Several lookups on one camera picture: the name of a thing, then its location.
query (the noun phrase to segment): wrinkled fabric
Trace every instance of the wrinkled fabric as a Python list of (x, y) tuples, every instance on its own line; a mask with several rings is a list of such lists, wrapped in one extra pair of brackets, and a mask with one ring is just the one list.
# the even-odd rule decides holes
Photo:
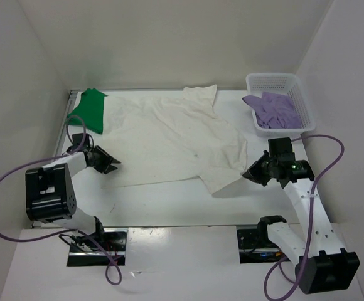
[(213, 111), (217, 86), (185, 88), (183, 98), (106, 97), (102, 147), (122, 162), (104, 187), (199, 176), (210, 193), (240, 179), (245, 137)]
[(302, 120), (287, 95), (263, 92), (262, 98), (248, 95), (242, 99), (255, 110), (257, 123), (265, 129), (300, 129)]

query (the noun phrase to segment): white table surface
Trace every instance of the white table surface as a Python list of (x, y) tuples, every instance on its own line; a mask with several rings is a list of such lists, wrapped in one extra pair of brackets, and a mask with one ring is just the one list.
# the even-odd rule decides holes
[[(297, 225), (294, 230), (300, 232)], [(20, 238), (53, 231), (23, 230)], [(272, 264), (241, 265), (234, 226), (129, 228), (119, 287), (107, 283), (105, 267), (66, 267), (68, 251), (57, 237), (18, 243), (1, 301), (267, 301), (263, 281)], [(293, 278), (293, 266), (284, 263), (284, 269)], [(117, 279), (114, 269), (110, 275)], [(275, 270), (270, 296), (281, 297), (290, 287)], [(305, 295), (297, 289), (289, 299), (343, 300), (364, 301), (356, 278), (348, 290)]]
[[(181, 97), (182, 90), (104, 91), (107, 95), (139, 97), (159, 95)], [(263, 150), (268, 149), (267, 139), (257, 137), (250, 107), (242, 97), (246, 91), (219, 90), (215, 99), (216, 114), (234, 125), (248, 142), (248, 167)], [(70, 110), (80, 102), (81, 92)], [(70, 133), (81, 132), (71, 126)], [(101, 135), (90, 132), (96, 145)], [(307, 159), (301, 141), (295, 142), (297, 159)], [(70, 145), (65, 139), (62, 152)], [(241, 179), (211, 195), (201, 179), (164, 182), (114, 189), (102, 189), (104, 175), (88, 168), (72, 178), (78, 206), (86, 213), (96, 215), (104, 226), (202, 226), (257, 224), (267, 215), (282, 215), (289, 223), (297, 223), (297, 216), (280, 185), (271, 181), (267, 187)]]

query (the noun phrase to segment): cable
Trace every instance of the cable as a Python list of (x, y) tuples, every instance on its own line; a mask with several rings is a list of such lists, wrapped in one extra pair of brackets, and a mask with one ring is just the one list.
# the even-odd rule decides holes
[(68, 126), (68, 124), (66, 125), (66, 131), (67, 131), (67, 136), (68, 136), (68, 139), (69, 139), (69, 141), (70, 141), (70, 143), (71, 144), (73, 144), (73, 140), (72, 140), (72, 138), (70, 137), (70, 134), (69, 134), (69, 126)]
[(115, 248), (115, 244), (111, 243), (110, 246), (112, 246), (112, 251), (114, 251), (114, 256), (116, 257), (117, 256), (117, 250)]
[(93, 139), (93, 136), (88, 135), (88, 139), (90, 139), (90, 138), (91, 138), (91, 141), (92, 141), (92, 148), (94, 148), (94, 139)]
[[(32, 162), (29, 162), (29, 163), (20, 165), (18, 167), (15, 167), (14, 169), (11, 169), (10, 171), (6, 172), (5, 174), (3, 174), (0, 177), (0, 183), (6, 177), (10, 176), (14, 172), (19, 171), (20, 169), (23, 169), (25, 167), (32, 166), (32, 165), (35, 165), (35, 164), (39, 164), (39, 163), (46, 162), (46, 161), (52, 161), (52, 160), (61, 159), (61, 158), (64, 158), (64, 157), (69, 156), (70, 154), (74, 154), (74, 153), (78, 152), (83, 147), (83, 144), (84, 144), (85, 139), (86, 139), (86, 125), (85, 125), (84, 120), (81, 119), (79, 116), (76, 116), (76, 115), (69, 116), (69, 118), (67, 119), (67, 124), (66, 124), (67, 134), (69, 133), (69, 130), (68, 130), (68, 121), (70, 119), (79, 119), (79, 121), (82, 123), (82, 127), (83, 127), (83, 138), (82, 138), (82, 141), (81, 141), (80, 145), (73, 152), (70, 152), (69, 154), (63, 154), (63, 155), (60, 155), (60, 156), (46, 158), (46, 159), (35, 160), (35, 161), (32, 161)], [(57, 231), (57, 232), (54, 232), (54, 233), (51, 233), (51, 234), (48, 234), (48, 235), (43, 235), (41, 237), (28, 238), (28, 239), (25, 239), (25, 240), (21, 240), (19, 238), (8, 237), (8, 236), (6, 236), (6, 235), (4, 235), (4, 234), (2, 234), (0, 232), (0, 238), (2, 238), (4, 240), (12, 241), (14, 243), (29, 243), (29, 242), (32, 242), (32, 241), (44, 240), (45, 238), (49, 238), (49, 237), (52, 237), (52, 236), (60, 235), (60, 234), (63, 234), (63, 233), (74, 232), (74, 231), (77, 231), (77, 230), (61, 230), (61, 231)], [(112, 285), (119, 285), (121, 283), (121, 281), (122, 281), (122, 274), (121, 274), (120, 269), (117, 266), (116, 262), (114, 261), (114, 259), (92, 237), (90, 237), (89, 235), (87, 235), (86, 233), (84, 233), (82, 231), (78, 231), (78, 232), (81, 233), (81, 234), (83, 234), (84, 236), (86, 236), (86, 238), (89, 239), (109, 259), (110, 263), (108, 264), (107, 269), (105, 270), (105, 277), (106, 277), (107, 281), (110, 284), (112, 284)], [(118, 282), (113, 282), (113, 281), (111, 281), (109, 279), (108, 271), (109, 271), (109, 267), (111, 265), (115, 266), (115, 268), (117, 269), (117, 271), (119, 273), (119, 281)]]
[(310, 206), (309, 206), (308, 236), (306, 238), (305, 252), (304, 252), (304, 255), (303, 255), (302, 262), (301, 262), (301, 267), (300, 267), (299, 272), (297, 274), (297, 278), (296, 278), (296, 280), (294, 282), (294, 285), (281, 298), (271, 298), (269, 296), (268, 291), (267, 291), (267, 282), (269, 281), (270, 275), (278, 265), (280, 265), (283, 261), (286, 260), (286, 257), (283, 257), (276, 264), (274, 264), (271, 267), (271, 269), (267, 272), (267, 275), (264, 278), (264, 285), (263, 285), (264, 295), (269, 301), (284, 301), (284, 300), (287, 300), (294, 293), (295, 289), (297, 289), (297, 287), (299, 286), (299, 283), (301, 282), (301, 279), (302, 279), (304, 271), (305, 271), (306, 262), (308, 260), (308, 255), (309, 255), (309, 250), (310, 250), (310, 243), (311, 243), (311, 238), (312, 238), (313, 209), (314, 209), (314, 197), (313, 197), (313, 195), (314, 195), (314, 191), (316, 190), (316, 186), (317, 186), (318, 182), (320, 181), (320, 179), (326, 174), (326, 172), (328, 172), (343, 157), (343, 154), (344, 154), (344, 151), (345, 151), (345, 147), (344, 147), (344, 144), (342, 143), (342, 141), (340, 141), (339, 139), (337, 139), (337, 138), (335, 138), (333, 136), (330, 136), (330, 135), (321, 135), (321, 134), (309, 135), (309, 136), (303, 137), (303, 138), (301, 137), (301, 138), (292, 139), (291, 141), (295, 142), (295, 141), (298, 141), (298, 140), (306, 140), (306, 139), (312, 138), (312, 137), (324, 137), (324, 138), (329, 138), (329, 139), (332, 139), (332, 140), (336, 141), (341, 146), (341, 152), (338, 155), (338, 157), (329, 166), (327, 166), (325, 169), (323, 169), (320, 172), (320, 174), (314, 179), (314, 182), (312, 184), (311, 191), (310, 191), (311, 197), (310, 197)]
[(242, 248), (242, 249), (243, 249), (243, 251), (244, 251), (244, 254), (245, 254), (245, 255), (248, 255), (248, 256), (249, 256), (250, 254), (252, 254), (252, 253), (253, 253), (253, 252), (257, 249), (257, 247), (259, 246), (260, 241), (261, 241), (261, 238), (260, 238), (260, 236), (258, 236), (258, 237), (257, 237), (257, 240), (256, 240), (256, 242), (255, 242), (255, 246), (253, 247), (253, 249), (251, 249), (251, 250), (250, 250), (250, 251), (248, 251), (248, 252), (246, 252), (246, 251), (245, 251), (245, 249), (243, 249), (243, 248)]
[[(69, 237), (69, 238), (73, 241), (73, 243), (70, 243), (69, 241), (67, 241), (66, 239), (64, 239), (64, 238), (63, 238), (64, 236)], [(68, 246), (70, 246), (70, 247), (74, 247), (74, 248), (78, 249), (79, 251), (81, 251), (82, 253), (86, 253), (86, 252), (85, 252), (85, 250), (83, 250), (81, 247), (79, 247), (79, 246), (75, 243), (75, 241), (73, 240), (73, 237), (71, 237), (70, 235), (66, 235), (66, 234), (59, 234), (59, 235), (58, 235), (58, 238), (59, 238), (60, 240), (62, 240), (65, 244), (67, 244)]]
[(278, 265), (278, 267), (280, 268), (280, 271), (281, 271), (281, 273), (282, 273), (282, 276), (284, 276), (284, 278), (285, 278), (288, 282), (295, 283), (295, 281), (294, 281), (294, 280), (291, 280), (291, 279), (287, 276), (287, 274), (285, 274), (284, 270), (282, 269), (282, 263), (280, 263), (280, 264)]

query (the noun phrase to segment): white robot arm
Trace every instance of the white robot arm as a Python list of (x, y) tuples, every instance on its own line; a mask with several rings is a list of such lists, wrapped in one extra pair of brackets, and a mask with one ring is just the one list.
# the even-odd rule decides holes
[[(299, 287), (304, 293), (347, 289), (359, 267), (359, 259), (355, 252), (346, 251), (334, 233), (317, 189), (310, 195), (314, 174), (309, 163), (295, 160), (290, 138), (270, 139), (269, 152), (265, 150), (243, 177), (263, 186), (271, 179), (280, 182), (294, 206), (305, 237), (309, 227), (310, 198), (314, 199), (311, 244)], [(305, 241), (293, 232), (282, 216), (261, 218), (258, 231), (262, 241), (271, 241), (281, 249), (294, 265), (297, 275)]]

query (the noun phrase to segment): purple cable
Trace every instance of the purple cable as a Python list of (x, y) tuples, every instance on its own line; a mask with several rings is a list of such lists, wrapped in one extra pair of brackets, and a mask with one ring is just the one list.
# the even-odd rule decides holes
[(297, 274), (297, 278), (294, 282), (294, 285), (291, 287), (291, 289), (281, 298), (271, 298), (269, 296), (269, 293), (267, 291), (267, 282), (269, 281), (270, 275), (271, 273), (274, 271), (274, 269), (280, 265), (282, 262), (284, 262), (287, 258), (286, 256), (284, 256), (283, 258), (281, 258), (278, 262), (276, 262), (271, 269), (267, 272), (267, 275), (264, 278), (264, 285), (263, 285), (263, 289), (264, 289), (264, 295), (265, 297), (269, 300), (269, 301), (284, 301), (287, 300), (297, 289), (297, 287), (299, 286), (299, 283), (301, 282), (301, 279), (303, 277), (304, 271), (305, 271), (305, 266), (306, 266), (306, 262), (308, 260), (308, 255), (309, 255), (309, 249), (310, 249), (310, 243), (311, 243), (311, 238), (312, 238), (312, 231), (313, 231), (313, 205), (314, 205), (314, 198), (312, 197), (312, 195), (314, 194), (314, 191), (316, 190), (316, 186), (318, 184), (318, 182), (320, 181), (320, 179), (326, 174), (326, 172), (328, 172), (342, 157), (345, 151), (345, 147), (344, 144), (342, 143), (342, 141), (340, 141), (339, 139), (330, 136), (330, 135), (321, 135), (321, 134), (316, 134), (316, 135), (309, 135), (307, 137), (303, 137), (303, 138), (296, 138), (296, 139), (292, 139), (292, 142), (298, 141), (298, 140), (306, 140), (308, 138), (312, 138), (312, 137), (324, 137), (324, 138), (329, 138), (332, 139), (334, 141), (336, 141), (337, 143), (339, 143), (339, 145), (341, 146), (341, 152), (338, 155), (338, 157), (329, 165), (327, 166), (325, 169), (323, 169), (320, 174), (315, 178), (313, 184), (312, 184), (312, 188), (310, 191), (310, 208), (309, 208), (309, 226), (308, 226), (308, 237), (306, 238), (306, 246), (305, 246), (305, 252), (303, 255), (303, 259), (301, 262), (301, 267), (299, 269), (299, 272)]
[(69, 125), (68, 125), (68, 124), (67, 124), (67, 126), (65, 127), (65, 129), (66, 129), (67, 136), (68, 136), (68, 139), (69, 139), (70, 143), (73, 143), (72, 138), (70, 137), (70, 134), (69, 134)]
[[(23, 164), (23, 165), (20, 165), (18, 167), (15, 167), (14, 169), (6, 172), (5, 174), (3, 174), (1, 177), (0, 177), (0, 183), (6, 178), (8, 177), (9, 175), (11, 175), (12, 173), (20, 170), (20, 169), (23, 169), (25, 167), (28, 167), (28, 166), (32, 166), (32, 165), (35, 165), (35, 164), (39, 164), (39, 163), (42, 163), (42, 162), (46, 162), (46, 161), (52, 161), (52, 160), (57, 160), (57, 159), (61, 159), (61, 158), (64, 158), (66, 156), (69, 156), (70, 154), (74, 154), (75, 152), (78, 152), (82, 147), (83, 147), (83, 144), (85, 142), (85, 139), (86, 139), (86, 125), (84, 123), (84, 120), (81, 119), (79, 116), (76, 116), (76, 115), (72, 115), (72, 116), (69, 116), (69, 118), (67, 120), (70, 120), (70, 119), (73, 119), (73, 118), (76, 118), (76, 119), (79, 119), (79, 121), (82, 123), (82, 127), (83, 127), (83, 138), (82, 138), (82, 141), (80, 143), (80, 145), (73, 151), (73, 152), (70, 152), (69, 154), (64, 154), (64, 155), (60, 155), (60, 156), (55, 156), (55, 157), (50, 157), (50, 158), (45, 158), (45, 159), (40, 159), (40, 160), (35, 160), (35, 161), (32, 161), (32, 162), (29, 162), (29, 163), (26, 163), (26, 164)], [(52, 234), (48, 234), (48, 235), (44, 235), (44, 236), (41, 236), (41, 237), (36, 237), (36, 238), (29, 238), (29, 239), (26, 239), (26, 240), (21, 240), (19, 238), (12, 238), (12, 237), (8, 237), (4, 234), (2, 234), (0, 232), (0, 238), (4, 239), (4, 240), (8, 240), (8, 241), (12, 241), (14, 243), (29, 243), (29, 242), (32, 242), (32, 241), (39, 241), (39, 240), (44, 240), (45, 238), (49, 238), (49, 237), (52, 237), (52, 236), (56, 236), (56, 235), (59, 235), (59, 234), (62, 234), (62, 233), (68, 233), (68, 232), (74, 232), (75, 230), (61, 230), (61, 231), (58, 231), (58, 232), (55, 232), (55, 233), (52, 233)], [(107, 266), (107, 269), (105, 271), (105, 277), (107, 279), (107, 281), (112, 284), (112, 285), (119, 285), (122, 281), (122, 274), (120, 272), (120, 269), (118, 267), (118, 265), (116, 264), (115, 260), (104, 250), (104, 248), (102, 248), (92, 237), (90, 237), (89, 235), (87, 235), (86, 233), (84, 232), (81, 232), (79, 231), (81, 234), (83, 234), (84, 236), (86, 236), (93, 244), (96, 245), (96, 247), (104, 253), (104, 255), (109, 259), (110, 263), (109, 265)], [(109, 270), (109, 267), (113, 265), (116, 267), (118, 273), (119, 273), (119, 281), (118, 282), (113, 282), (109, 279), (108, 277), (108, 270)]]
[(280, 263), (280, 264), (278, 265), (278, 267), (280, 268), (280, 271), (281, 271), (281, 273), (282, 273), (282, 276), (284, 276), (284, 278), (285, 278), (288, 282), (291, 282), (292, 284), (293, 284), (293, 283), (295, 283), (295, 281), (294, 281), (294, 280), (291, 280), (291, 279), (287, 276), (287, 274), (285, 274), (284, 270), (282, 269), (282, 263)]

